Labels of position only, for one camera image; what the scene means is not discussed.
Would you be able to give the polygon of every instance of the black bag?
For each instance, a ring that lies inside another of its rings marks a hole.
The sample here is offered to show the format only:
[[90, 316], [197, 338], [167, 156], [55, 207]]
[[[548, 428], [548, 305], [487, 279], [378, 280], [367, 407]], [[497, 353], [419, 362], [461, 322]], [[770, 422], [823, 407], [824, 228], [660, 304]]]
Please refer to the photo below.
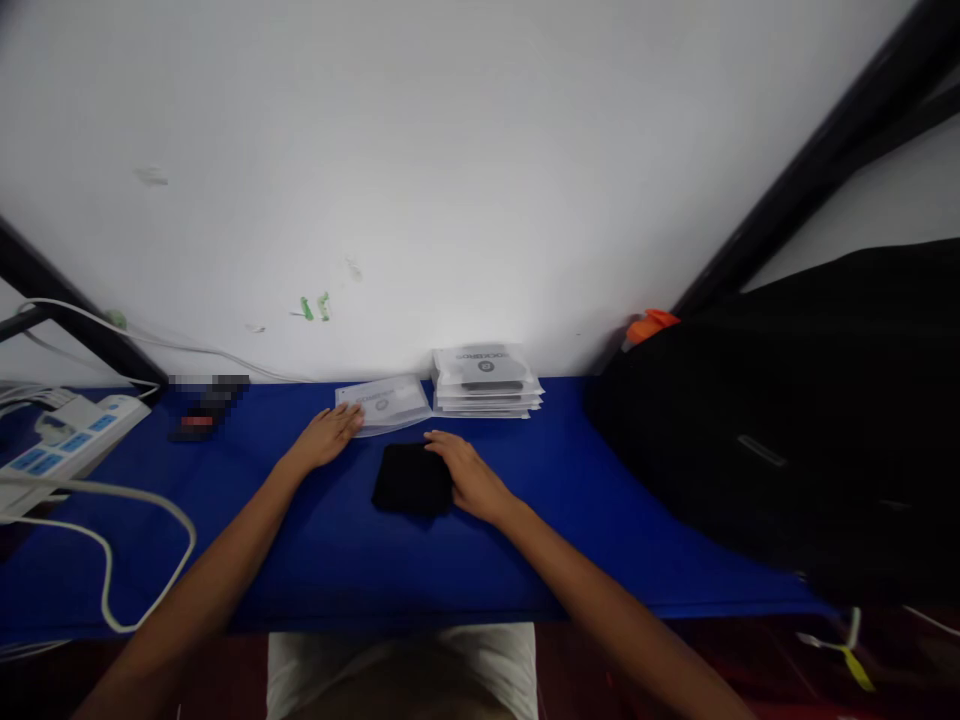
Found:
[[586, 409], [678, 519], [824, 597], [960, 599], [960, 238], [684, 318], [619, 353]]

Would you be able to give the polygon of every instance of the blue table cover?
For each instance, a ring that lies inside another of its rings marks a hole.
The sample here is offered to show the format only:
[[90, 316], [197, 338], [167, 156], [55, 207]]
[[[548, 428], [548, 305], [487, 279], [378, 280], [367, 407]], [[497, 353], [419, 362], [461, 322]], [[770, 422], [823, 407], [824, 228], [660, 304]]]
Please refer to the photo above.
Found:
[[[516, 495], [661, 617], [830, 612], [790, 573], [674, 520], [590, 425], [581, 408], [585, 382], [544, 379], [543, 408], [530, 420], [434, 419], [354, 440], [297, 492], [231, 629], [392, 631], [563, 617], [547, 587], [492, 527], [457, 509], [429, 522], [371, 505], [383, 447], [421, 441], [434, 428], [470, 440]], [[343, 384], [254, 385], [204, 443], [167, 440], [190, 400], [168, 392], [91, 479], [176, 502], [196, 524], [195, 559], [309, 420], [334, 404]], [[24, 433], [4, 455], [32, 437]], [[116, 555], [110, 603], [123, 623], [149, 606], [186, 542], [165, 511], [133, 500], [75, 495], [51, 517], [90, 527], [110, 542]], [[89, 538], [36, 528], [0, 567], [0, 641], [112, 635], [100, 615], [103, 568], [102, 551]]]

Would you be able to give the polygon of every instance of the orange object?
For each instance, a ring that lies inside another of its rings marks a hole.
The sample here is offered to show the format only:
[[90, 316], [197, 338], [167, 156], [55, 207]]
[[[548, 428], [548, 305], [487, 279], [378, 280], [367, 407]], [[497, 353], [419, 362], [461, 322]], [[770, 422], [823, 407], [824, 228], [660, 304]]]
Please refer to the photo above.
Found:
[[665, 327], [676, 325], [678, 322], [680, 322], [680, 318], [676, 315], [671, 315], [656, 308], [648, 308], [642, 320], [637, 320], [627, 328], [627, 340], [634, 345], [638, 345], [647, 338], [653, 337]]

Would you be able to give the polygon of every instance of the black wallet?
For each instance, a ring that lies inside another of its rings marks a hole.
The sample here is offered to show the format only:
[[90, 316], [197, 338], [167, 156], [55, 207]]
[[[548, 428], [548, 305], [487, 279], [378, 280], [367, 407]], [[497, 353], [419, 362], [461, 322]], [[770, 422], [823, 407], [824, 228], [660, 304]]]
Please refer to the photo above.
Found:
[[450, 510], [453, 479], [443, 458], [423, 445], [387, 445], [372, 501], [384, 512], [436, 517]]

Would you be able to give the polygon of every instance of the black pole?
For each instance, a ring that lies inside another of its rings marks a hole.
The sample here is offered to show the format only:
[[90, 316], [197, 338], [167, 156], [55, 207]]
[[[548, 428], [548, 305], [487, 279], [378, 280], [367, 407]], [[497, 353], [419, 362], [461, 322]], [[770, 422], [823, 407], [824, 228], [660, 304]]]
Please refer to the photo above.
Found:
[[0, 322], [0, 342], [16, 337], [24, 330], [29, 330], [35, 325], [39, 325], [45, 320], [50, 319], [50, 314], [39, 307], [30, 308], [22, 313], [17, 313]]
[[907, 116], [958, 60], [960, 3], [920, 0], [673, 312], [689, 316], [739, 292], [846, 182], [852, 166], [842, 159]]
[[[3, 218], [0, 218], [0, 277], [24, 297], [61, 300], [102, 317], [100, 311]], [[121, 375], [158, 383], [160, 390], [144, 400], [148, 405], [155, 405], [163, 395], [168, 385], [167, 376], [127, 338], [55, 305], [45, 305], [40, 311]], [[30, 313], [31, 320], [46, 319], [33, 311]]]

